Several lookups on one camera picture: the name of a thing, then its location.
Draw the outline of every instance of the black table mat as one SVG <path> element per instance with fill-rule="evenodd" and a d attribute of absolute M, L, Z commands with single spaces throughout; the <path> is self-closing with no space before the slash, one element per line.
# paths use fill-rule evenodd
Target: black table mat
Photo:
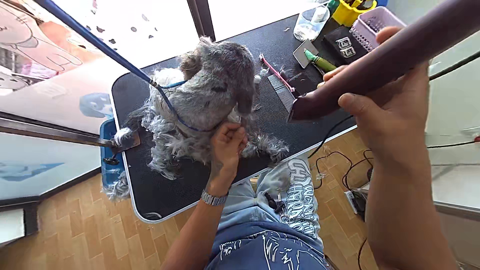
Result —
<path fill-rule="evenodd" d="M 246 45 L 249 48 L 256 60 L 256 73 L 262 68 L 258 55 L 263 53 L 267 61 L 276 69 L 283 66 L 290 76 L 303 72 L 311 80 L 321 82 L 322 77 L 313 66 L 309 65 L 306 69 L 302 69 L 293 57 L 293 51 L 301 44 L 293 36 L 297 17 L 298 15 L 294 15 L 226 40 Z M 338 26 L 335 22 L 328 22 L 322 32 L 328 33 L 336 27 Z M 333 64 L 338 64 L 323 48 L 321 39 L 318 37 L 313 43 L 319 50 L 319 55 Z M 160 68 L 175 68 L 178 65 L 179 59 L 175 57 L 142 68 L 142 70 L 147 74 L 152 74 L 153 71 Z M 148 98 L 148 84 L 132 73 L 128 73 L 118 78 L 113 84 L 112 96 L 116 117 L 120 126 L 123 127 L 128 114 L 140 108 Z M 256 103 L 260 105 L 260 109 L 257 111 L 259 128 L 285 140 L 290 147 L 289 156 L 320 142 L 333 125 L 348 116 L 346 112 L 338 110 L 314 123 L 287 124 L 288 112 L 266 77 L 260 82 L 260 97 Z M 354 120 L 347 121 L 340 125 L 332 135 L 353 125 L 355 125 Z M 133 192 L 132 200 L 137 212 L 143 218 L 149 221 L 160 221 L 157 215 L 151 213 L 157 213 L 164 219 L 195 203 L 200 198 L 208 180 L 209 168 L 199 162 L 182 160 L 180 165 L 182 178 L 168 180 L 147 166 L 151 161 L 150 149 L 154 146 L 152 134 L 144 129 L 141 129 L 139 133 L 142 144 L 125 152 Z M 234 183 L 263 170 L 269 162 L 269 158 L 265 156 L 241 159 Z"/>

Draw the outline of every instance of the wristwatch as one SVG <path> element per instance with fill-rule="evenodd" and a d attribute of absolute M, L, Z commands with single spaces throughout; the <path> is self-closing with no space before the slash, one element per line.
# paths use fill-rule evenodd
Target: wristwatch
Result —
<path fill-rule="evenodd" d="M 218 205 L 225 204 L 227 197 L 228 197 L 228 192 L 225 196 L 222 196 L 222 197 L 214 197 L 208 194 L 205 190 L 202 192 L 202 201 L 204 201 L 206 204 L 211 206 L 218 206 Z"/>

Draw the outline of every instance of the hand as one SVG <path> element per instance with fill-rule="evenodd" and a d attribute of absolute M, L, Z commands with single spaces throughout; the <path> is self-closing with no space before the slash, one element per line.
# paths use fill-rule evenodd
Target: hand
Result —
<path fill-rule="evenodd" d="M 212 164 L 207 193 L 220 197 L 227 194 L 237 175 L 239 156 L 247 145 L 245 129 L 239 123 L 223 123 L 210 140 Z"/>
<path fill-rule="evenodd" d="M 400 28 L 386 27 L 377 35 L 379 44 Z M 328 81 L 346 66 L 325 74 Z M 428 113 L 428 63 L 422 63 L 401 78 L 371 92 L 368 97 L 343 94 L 338 104 L 355 116 L 363 142 L 378 160 L 409 164 L 426 152 L 425 122 Z"/>

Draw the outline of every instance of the plastic basket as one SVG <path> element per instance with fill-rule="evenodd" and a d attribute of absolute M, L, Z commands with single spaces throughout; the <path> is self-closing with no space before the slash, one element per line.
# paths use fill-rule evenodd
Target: plastic basket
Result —
<path fill-rule="evenodd" d="M 375 39 L 377 33 L 387 26 L 405 27 L 406 24 L 386 7 L 376 7 L 360 14 L 353 23 L 350 33 L 367 51 L 371 51 L 379 45 Z"/>

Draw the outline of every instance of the wooden floor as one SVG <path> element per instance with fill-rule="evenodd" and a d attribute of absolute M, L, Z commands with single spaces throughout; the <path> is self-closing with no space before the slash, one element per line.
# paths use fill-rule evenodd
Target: wooden floor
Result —
<path fill-rule="evenodd" d="M 310 160 L 313 179 L 317 157 L 340 151 L 355 163 L 363 159 L 365 149 L 356 130 L 326 143 Z M 366 227 L 343 194 L 341 179 L 349 162 L 333 154 L 319 161 L 319 167 L 327 174 L 315 190 L 324 251 L 339 269 L 358 270 L 357 255 Z M 368 168 L 367 162 L 355 167 L 349 174 L 350 186 L 366 183 Z M 97 175 L 42 202 L 38 210 L 40 231 L 0 249 L 0 269 L 159 269 L 193 209 L 160 224 L 146 224 L 135 216 L 130 200 L 112 203 L 100 192 L 100 186 Z M 360 261 L 363 270 L 378 269 L 368 245 Z"/>

